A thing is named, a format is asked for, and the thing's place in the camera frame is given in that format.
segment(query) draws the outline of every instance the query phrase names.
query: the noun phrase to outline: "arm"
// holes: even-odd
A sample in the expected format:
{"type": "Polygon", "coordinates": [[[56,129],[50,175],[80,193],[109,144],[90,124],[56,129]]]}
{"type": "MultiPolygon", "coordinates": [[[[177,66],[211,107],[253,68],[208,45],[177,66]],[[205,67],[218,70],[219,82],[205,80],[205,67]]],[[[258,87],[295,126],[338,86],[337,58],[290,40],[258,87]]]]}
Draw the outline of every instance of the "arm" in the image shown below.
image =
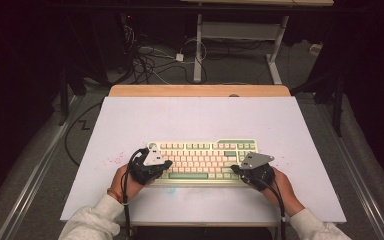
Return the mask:
{"type": "MultiPolygon", "coordinates": [[[[122,196],[121,181],[127,165],[117,169],[108,194],[105,194],[94,207],[79,209],[66,223],[59,239],[113,239],[120,232],[120,226],[115,218],[120,215],[124,207],[119,199],[122,196]]],[[[127,180],[127,196],[132,200],[143,188],[133,181],[131,176],[127,180]]]]}
{"type": "MultiPolygon", "coordinates": [[[[350,239],[332,223],[323,223],[310,210],[305,209],[304,205],[295,196],[292,185],[288,177],[273,168],[279,186],[279,191],[285,205],[285,212],[291,217],[291,225],[297,231],[300,239],[350,239]]],[[[269,189],[261,191],[263,195],[276,206],[279,203],[274,194],[269,189]]]]}

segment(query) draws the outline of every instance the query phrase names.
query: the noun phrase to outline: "green keyboard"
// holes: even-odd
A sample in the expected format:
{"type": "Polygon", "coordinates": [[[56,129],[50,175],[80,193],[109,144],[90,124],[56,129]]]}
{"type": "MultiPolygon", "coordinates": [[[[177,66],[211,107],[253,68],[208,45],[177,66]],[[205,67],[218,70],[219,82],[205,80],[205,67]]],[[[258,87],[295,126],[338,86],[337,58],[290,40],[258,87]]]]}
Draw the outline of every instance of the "green keyboard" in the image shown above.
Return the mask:
{"type": "Polygon", "coordinates": [[[247,186],[230,169],[240,165],[249,152],[258,152],[251,139],[216,142],[151,142],[164,160],[173,164],[152,185],[155,186],[247,186]]]}

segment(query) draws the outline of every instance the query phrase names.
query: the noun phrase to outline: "white tabletop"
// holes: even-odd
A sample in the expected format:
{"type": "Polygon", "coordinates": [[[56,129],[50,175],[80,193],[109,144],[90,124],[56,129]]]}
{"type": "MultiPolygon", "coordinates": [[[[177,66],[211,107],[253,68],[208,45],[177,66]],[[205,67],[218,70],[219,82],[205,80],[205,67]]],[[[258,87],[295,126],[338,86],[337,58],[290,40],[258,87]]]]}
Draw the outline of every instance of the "white tabletop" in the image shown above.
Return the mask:
{"type": "MultiPolygon", "coordinates": [[[[94,205],[116,169],[151,141],[255,139],[319,219],[345,222],[294,97],[108,97],[61,220],[94,205]]],[[[271,226],[278,209],[250,188],[148,187],[131,203],[135,225],[271,226]]]]}

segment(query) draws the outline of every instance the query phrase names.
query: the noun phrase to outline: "table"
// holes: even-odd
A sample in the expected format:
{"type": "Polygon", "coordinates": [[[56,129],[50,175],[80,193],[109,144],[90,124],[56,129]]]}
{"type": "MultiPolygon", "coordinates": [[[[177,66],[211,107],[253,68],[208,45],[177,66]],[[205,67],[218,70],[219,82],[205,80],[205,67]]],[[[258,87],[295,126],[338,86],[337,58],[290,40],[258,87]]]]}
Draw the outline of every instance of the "table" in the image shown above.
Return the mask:
{"type": "MultiPolygon", "coordinates": [[[[224,3],[224,4],[253,4],[253,5],[283,5],[283,6],[332,6],[333,0],[183,0],[187,2],[224,3]]],[[[228,39],[251,39],[251,40],[274,40],[273,51],[266,55],[267,64],[274,84],[282,84],[279,71],[276,67],[276,56],[282,43],[283,34],[289,16],[283,16],[280,24],[255,24],[255,23],[232,23],[232,22],[203,22],[202,14],[198,14],[196,33],[196,57],[194,66],[195,83],[201,82],[202,69],[202,38],[228,38],[228,39]]]]}
{"type": "MultiPolygon", "coordinates": [[[[61,220],[95,204],[115,169],[147,142],[227,136],[254,137],[260,152],[275,156],[273,166],[289,176],[298,198],[316,216],[322,221],[346,221],[299,106],[286,87],[230,85],[114,86],[102,106],[61,220]],[[232,94],[241,97],[227,97],[232,94]],[[243,124],[247,115],[252,118],[243,124]],[[231,127],[240,131],[225,131],[231,127]]],[[[130,213],[136,226],[268,227],[279,222],[278,209],[251,188],[148,187],[130,203],[130,213]]]]}

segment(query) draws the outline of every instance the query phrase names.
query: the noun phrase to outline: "white sleeve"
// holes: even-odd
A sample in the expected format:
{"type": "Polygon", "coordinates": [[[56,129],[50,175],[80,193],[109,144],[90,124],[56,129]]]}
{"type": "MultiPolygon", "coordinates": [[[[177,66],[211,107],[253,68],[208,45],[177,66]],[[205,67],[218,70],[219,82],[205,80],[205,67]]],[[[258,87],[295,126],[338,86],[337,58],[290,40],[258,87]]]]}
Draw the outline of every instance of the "white sleeve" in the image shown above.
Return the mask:
{"type": "Polygon", "coordinates": [[[108,239],[120,232],[115,218],[124,210],[123,205],[105,194],[94,207],[83,207],[65,224],[59,239],[108,239]]]}
{"type": "Polygon", "coordinates": [[[323,223],[313,213],[304,209],[291,217],[291,225],[301,240],[350,239],[333,223],[323,223]]]}

